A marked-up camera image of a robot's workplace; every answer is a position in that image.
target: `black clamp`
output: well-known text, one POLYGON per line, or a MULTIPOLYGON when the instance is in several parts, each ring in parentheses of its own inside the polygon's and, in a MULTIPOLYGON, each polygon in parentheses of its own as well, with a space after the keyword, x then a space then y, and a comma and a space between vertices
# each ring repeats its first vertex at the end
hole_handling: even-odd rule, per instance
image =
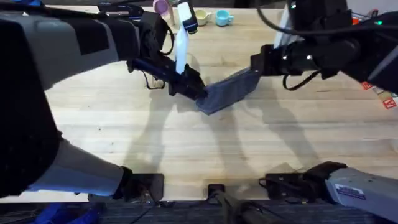
POLYGON ((324 162, 305 173, 266 174, 259 184, 266 188, 271 200, 286 200, 292 203, 313 203, 322 199, 334 203, 330 198, 325 181, 338 169, 347 168, 346 164, 324 162))

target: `blue object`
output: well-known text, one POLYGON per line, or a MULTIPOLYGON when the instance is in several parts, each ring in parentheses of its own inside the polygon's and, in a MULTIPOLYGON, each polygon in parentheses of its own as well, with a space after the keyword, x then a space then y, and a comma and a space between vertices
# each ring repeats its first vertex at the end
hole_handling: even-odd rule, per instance
POLYGON ((93 224, 98 222, 102 211, 103 206, 96 204, 77 217, 76 212, 70 212, 65 203, 51 203, 31 224, 93 224))
POLYGON ((218 26, 227 26, 234 21, 234 17, 226 10, 219 10, 216 12, 216 24, 218 26))
POLYGON ((15 3, 19 4, 26 4, 29 6, 40 6, 42 1, 41 0, 12 0, 15 3))

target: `wire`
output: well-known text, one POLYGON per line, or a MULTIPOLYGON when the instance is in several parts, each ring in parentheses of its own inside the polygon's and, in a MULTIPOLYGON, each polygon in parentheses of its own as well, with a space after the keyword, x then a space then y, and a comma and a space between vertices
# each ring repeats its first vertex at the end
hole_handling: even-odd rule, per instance
POLYGON ((321 73, 320 70, 313 72, 309 77, 307 77, 305 80, 303 80, 302 82, 300 82, 298 85, 295 85, 293 87, 287 87, 287 77, 289 75, 285 75, 284 76, 284 80, 283 80, 283 85, 284 88, 286 90, 290 90, 290 91, 295 91, 298 90, 299 88, 303 87, 304 85, 306 85, 307 83, 309 83, 312 79, 314 79, 319 73, 321 73))
POLYGON ((151 211, 153 208, 156 207, 156 203, 154 204, 154 206, 152 206, 151 208, 148 208, 147 210, 145 210, 144 212, 142 212, 138 217, 136 217, 135 219, 133 219, 133 221, 131 221, 130 224, 134 224, 136 222, 138 222, 142 217, 144 217, 144 215, 146 215, 149 211, 151 211))
POLYGON ((122 4, 127 4, 127 3, 144 2, 144 1, 146 1, 146 0, 123 0, 123 1, 118 1, 118 2, 112 2, 111 4, 109 4, 109 7, 120 6, 122 4))
POLYGON ((145 78, 145 82, 147 83, 148 90, 161 90, 161 89, 164 89, 164 87, 166 86, 165 82, 163 81, 163 85, 161 87, 155 87, 155 88, 154 87, 150 87, 149 86, 149 82, 148 82, 148 78, 147 78, 147 74, 145 74, 145 72, 142 71, 142 70, 141 70, 141 72, 142 72, 142 74, 144 74, 144 78, 145 78))
POLYGON ((256 0, 256 9, 261 20, 270 28, 290 35, 300 35, 302 37, 318 36, 318 35, 336 35, 336 34, 347 34, 353 32, 364 32, 364 31, 378 31, 378 30, 398 30, 398 26, 386 26, 386 25, 374 25, 374 26, 351 26, 347 28, 334 29, 334 30, 320 30, 320 31, 297 31, 293 29, 285 29, 271 22, 261 11, 260 0, 256 0))
POLYGON ((173 52, 175 37, 174 37, 173 31, 170 28, 170 26, 166 23, 166 21, 163 20, 163 22, 166 24, 167 30, 170 33, 170 38, 172 39, 172 46, 171 46, 170 50, 168 52, 166 52, 166 53, 160 52, 162 55, 167 56, 167 55, 170 55, 173 52))

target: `label sticker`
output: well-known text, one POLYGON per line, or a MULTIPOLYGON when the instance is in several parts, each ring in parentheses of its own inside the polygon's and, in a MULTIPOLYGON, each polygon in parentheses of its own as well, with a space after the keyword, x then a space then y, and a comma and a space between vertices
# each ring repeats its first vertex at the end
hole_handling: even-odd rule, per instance
POLYGON ((372 88, 373 85, 370 84, 370 83, 368 83, 368 82, 362 82, 362 87, 363 87, 365 90, 368 90, 368 89, 372 88))
POLYGON ((361 200, 366 200, 365 194, 361 189, 357 189, 354 187, 349 187, 341 184, 335 184, 337 193, 361 200))
POLYGON ((388 100, 384 100, 384 101, 383 101, 383 104, 384 104, 384 106, 385 106, 387 109, 394 108, 394 107, 397 106, 397 104, 396 104, 396 102, 394 101, 393 98, 389 98, 388 100))

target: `gray towel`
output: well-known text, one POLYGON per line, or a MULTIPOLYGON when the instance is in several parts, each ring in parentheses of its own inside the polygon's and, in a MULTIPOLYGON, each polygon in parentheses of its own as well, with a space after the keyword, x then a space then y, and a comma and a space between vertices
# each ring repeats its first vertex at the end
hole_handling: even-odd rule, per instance
POLYGON ((258 73, 245 68, 218 83, 208 85, 208 96, 196 100, 197 108, 211 115, 232 105, 256 89, 260 77, 258 73))

